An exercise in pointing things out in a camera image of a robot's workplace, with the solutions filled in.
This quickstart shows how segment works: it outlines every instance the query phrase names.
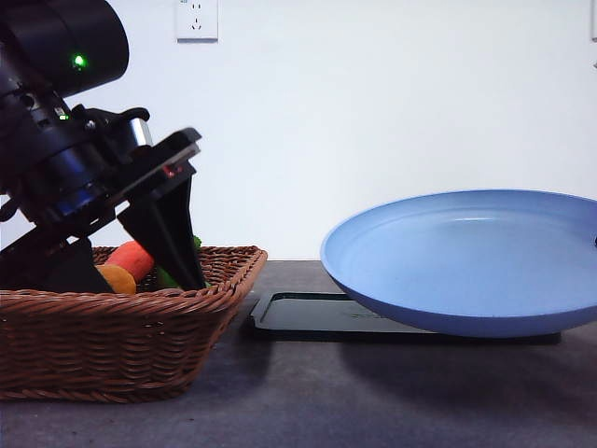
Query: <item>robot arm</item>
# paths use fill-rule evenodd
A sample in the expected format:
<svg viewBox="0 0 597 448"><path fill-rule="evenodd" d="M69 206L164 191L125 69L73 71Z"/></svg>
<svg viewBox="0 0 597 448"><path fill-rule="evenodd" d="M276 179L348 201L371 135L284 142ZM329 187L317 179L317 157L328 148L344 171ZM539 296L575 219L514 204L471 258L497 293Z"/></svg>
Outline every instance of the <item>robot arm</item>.
<svg viewBox="0 0 597 448"><path fill-rule="evenodd" d="M110 291L88 237L116 218L181 287L204 287L188 214L192 128L155 146L136 108L121 114L63 97L121 77L122 24L105 0L29 0L0 6L0 194L35 229L0 252L0 289ZM78 238L70 244L71 237Z"/></svg>

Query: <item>wicker basket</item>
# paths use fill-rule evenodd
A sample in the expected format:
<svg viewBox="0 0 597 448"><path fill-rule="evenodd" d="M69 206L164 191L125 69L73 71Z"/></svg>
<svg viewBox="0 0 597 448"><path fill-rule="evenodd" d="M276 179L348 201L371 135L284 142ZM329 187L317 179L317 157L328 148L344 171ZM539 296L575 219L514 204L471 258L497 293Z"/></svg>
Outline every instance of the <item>wicker basket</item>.
<svg viewBox="0 0 597 448"><path fill-rule="evenodd" d="M96 263L110 247L94 249ZM204 247L212 285L140 292L0 291L0 399L140 402L185 392L250 291L266 252Z"/></svg>

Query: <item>white wall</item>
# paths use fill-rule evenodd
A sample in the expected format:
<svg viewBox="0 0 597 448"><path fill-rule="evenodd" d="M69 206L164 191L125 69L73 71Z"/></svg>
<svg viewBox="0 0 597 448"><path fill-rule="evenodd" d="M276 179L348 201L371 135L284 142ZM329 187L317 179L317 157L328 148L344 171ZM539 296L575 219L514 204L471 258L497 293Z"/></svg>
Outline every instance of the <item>white wall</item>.
<svg viewBox="0 0 597 448"><path fill-rule="evenodd" d="M69 100L144 105L154 140L203 134L192 216L206 244L316 259L339 220L398 198L597 198L589 0L220 2L219 43L177 44L174 0L111 0L130 68ZM4 225L4 243L23 229ZM93 241L125 239L114 224Z"/></svg>

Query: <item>gray table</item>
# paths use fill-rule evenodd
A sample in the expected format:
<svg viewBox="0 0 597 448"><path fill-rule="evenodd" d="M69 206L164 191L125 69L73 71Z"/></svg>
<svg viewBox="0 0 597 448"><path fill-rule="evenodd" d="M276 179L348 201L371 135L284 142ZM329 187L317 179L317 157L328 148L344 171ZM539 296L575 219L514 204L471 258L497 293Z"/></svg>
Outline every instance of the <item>gray table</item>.
<svg viewBox="0 0 597 448"><path fill-rule="evenodd" d="M268 343L242 321L274 291L336 291L269 262L195 385L140 405L0 404L2 448L597 447L597 325L559 345Z"/></svg>

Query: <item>wall socket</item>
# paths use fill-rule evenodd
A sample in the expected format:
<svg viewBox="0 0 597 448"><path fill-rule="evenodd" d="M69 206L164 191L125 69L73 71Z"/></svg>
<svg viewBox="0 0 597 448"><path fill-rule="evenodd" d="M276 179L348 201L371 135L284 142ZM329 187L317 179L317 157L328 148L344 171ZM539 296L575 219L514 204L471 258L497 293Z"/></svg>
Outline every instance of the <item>wall socket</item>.
<svg viewBox="0 0 597 448"><path fill-rule="evenodd" d="M176 39L178 42L217 42L218 0L178 0Z"/></svg>

